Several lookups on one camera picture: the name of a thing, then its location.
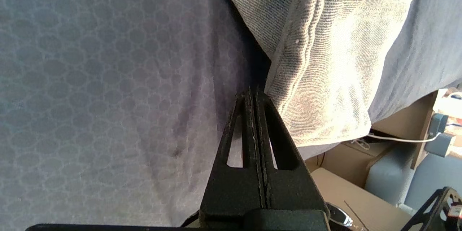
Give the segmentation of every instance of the gray upholstered surface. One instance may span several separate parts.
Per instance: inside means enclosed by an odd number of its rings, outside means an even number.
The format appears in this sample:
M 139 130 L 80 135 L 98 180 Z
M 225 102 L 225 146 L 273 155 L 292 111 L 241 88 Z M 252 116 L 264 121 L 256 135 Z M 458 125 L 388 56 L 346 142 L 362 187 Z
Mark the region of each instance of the gray upholstered surface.
M 254 40 L 228 0 L 0 0 L 0 230 L 179 225 Z
M 391 205 L 404 204 L 414 176 L 414 150 L 413 145 L 395 146 L 369 169 L 364 189 Z
M 462 82 L 462 0 L 414 0 L 387 53 L 382 78 L 369 108 L 372 122 L 417 99 Z

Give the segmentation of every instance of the black mount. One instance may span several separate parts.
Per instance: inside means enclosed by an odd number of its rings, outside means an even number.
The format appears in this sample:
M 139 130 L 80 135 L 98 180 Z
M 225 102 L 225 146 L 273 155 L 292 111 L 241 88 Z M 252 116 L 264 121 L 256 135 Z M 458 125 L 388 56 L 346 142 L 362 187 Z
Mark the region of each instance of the black mount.
M 239 117 L 243 122 L 243 167 L 235 168 L 226 162 Z M 200 225 L 274 230 L 276 226 L 269 226 L 268 221 L 274 220 L 275 214 L 284 214 L 278 219 L 282 221 L 289 211 L 300 217 L 296 222 L 303 230 L 328 228 L 330 212 L 277 109 L 263 92 L 247 91 L 236 98 L 223 132 L 199 211 Z M 294 224 L 289 218 L 286 222 Z M 277 228 L 284 229 L 284 225 L 279 223 Z
M 461 198 L 457 191 L 450 187 L 438 189 L 423 204 L 423 206 L 401 229 L 401 231 L 408 231 L 411 227 L 417 224 L 422 224 L 420 228 L 421 231 L 460 231 L 462 228 L 462 219 L 451 218 L 448 216 L 450 207 L 456 205 L 462 205 Z M 441 212 L 444 212 L 446 221 L 441 219 Z

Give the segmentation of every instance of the gray fabric with circle pattern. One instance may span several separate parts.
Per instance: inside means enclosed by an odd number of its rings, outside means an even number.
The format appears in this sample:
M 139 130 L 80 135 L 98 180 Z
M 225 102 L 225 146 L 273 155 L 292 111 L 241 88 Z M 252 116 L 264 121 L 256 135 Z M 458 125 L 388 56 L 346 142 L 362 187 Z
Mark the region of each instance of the gray fabric with circle pattern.
M 228 0 L 0 0 L 0 230 L 196 211 L 263 57 L 239 19 Z

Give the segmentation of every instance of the fabric fold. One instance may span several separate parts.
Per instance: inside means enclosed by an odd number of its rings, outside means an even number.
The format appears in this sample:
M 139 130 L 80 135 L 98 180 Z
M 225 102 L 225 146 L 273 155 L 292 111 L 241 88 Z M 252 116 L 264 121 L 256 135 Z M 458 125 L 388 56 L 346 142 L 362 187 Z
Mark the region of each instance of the fabric fold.
M 364 136 L 412 0 L 232 0 L 272 60 L 265 92 L 297 146 Z

